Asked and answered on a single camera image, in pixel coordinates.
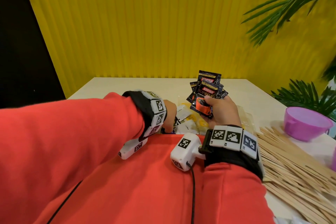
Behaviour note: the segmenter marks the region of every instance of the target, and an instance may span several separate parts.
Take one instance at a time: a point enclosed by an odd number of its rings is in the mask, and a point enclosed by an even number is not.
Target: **right hand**
[[[215,99],[209,96],[204,97],[205,102],[212,106],[213,118],[204,118],[209,124],[209,128],[215,125],[237,125],[242,126],[239,118],[238,108],[229,96],[224,99]]]

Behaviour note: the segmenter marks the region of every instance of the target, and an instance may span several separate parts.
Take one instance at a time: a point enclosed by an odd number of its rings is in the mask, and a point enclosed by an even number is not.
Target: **white table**
[[[162,98],[178,104],[179,96],[186,99],[191,93],[189,82],[195,79],[178,78],[93,78],[69,99],[103,98],[109,92],[123,94],[127,90],[154,91]],[[259,127],[280,127],[286,107],[259,89],[246,79],[222,79],[224,89],[229,92],[232,100],[253,115],[254,124]],[[293,140],[301,149],[317,158],[324,164],[329,164],[336,147],[336,141],[326,134],[314,139],[311,143]],[[278,198],[267,192],[268,206],[275,216],[292,218],[296,211]]]

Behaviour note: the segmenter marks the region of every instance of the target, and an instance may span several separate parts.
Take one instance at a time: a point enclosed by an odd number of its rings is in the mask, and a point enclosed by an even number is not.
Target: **yellow ribbed panel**
[[[253,48],[241,25],[266,0],[30,0],[65,95],[94,76],[246,78],[269,92],[314,81],[335,55],[336,0],[303,7]]]

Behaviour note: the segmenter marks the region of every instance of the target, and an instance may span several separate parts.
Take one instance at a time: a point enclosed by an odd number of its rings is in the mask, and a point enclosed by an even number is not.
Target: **purple bowl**
[[[289,136],[309,142],[330,129],[333,122],[318,112],[302,107],[288,107],[283,125]]]

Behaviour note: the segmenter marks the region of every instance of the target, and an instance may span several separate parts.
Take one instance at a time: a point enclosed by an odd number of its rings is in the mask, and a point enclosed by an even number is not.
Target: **left hand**
[[[164,121],[162,127],[165,129],[166,133],[171,133],[174,130],[175,116],[177,112],[176,105],[169,100],[163,100],[167,109],[167,118]]]

